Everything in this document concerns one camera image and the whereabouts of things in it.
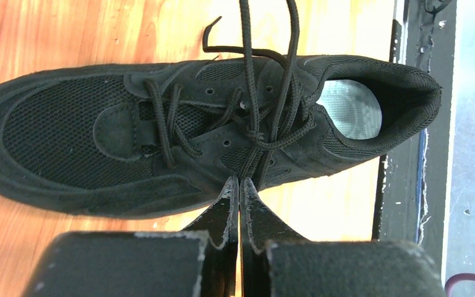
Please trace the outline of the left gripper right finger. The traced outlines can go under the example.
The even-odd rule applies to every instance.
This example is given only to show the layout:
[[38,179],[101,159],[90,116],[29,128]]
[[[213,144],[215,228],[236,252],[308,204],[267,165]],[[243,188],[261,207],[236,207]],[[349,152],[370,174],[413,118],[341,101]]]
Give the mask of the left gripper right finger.
[[244,296],[444,296],[424,250],[407,241],[311,241],[239,187]]

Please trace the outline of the black shoe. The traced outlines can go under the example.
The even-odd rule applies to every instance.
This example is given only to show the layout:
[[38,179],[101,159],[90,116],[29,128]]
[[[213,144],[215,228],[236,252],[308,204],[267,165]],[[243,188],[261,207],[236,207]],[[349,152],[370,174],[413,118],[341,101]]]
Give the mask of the black shoe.
[[414,135],[408,107],[441,86],[421,69],[252,47],[239,3],[234,59],[104,64],[0,84],[0,195],[71,215],[153,218],[210,204],[230,176],[268,189],[331,176]]

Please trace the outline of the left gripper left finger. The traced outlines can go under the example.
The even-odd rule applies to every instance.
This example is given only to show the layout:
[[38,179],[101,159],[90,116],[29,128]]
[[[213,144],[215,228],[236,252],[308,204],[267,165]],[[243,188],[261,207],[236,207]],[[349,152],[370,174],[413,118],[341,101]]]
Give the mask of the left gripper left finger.
[[24,296],[232,296],[239,182],[179,231],[71,231],[45,249]]

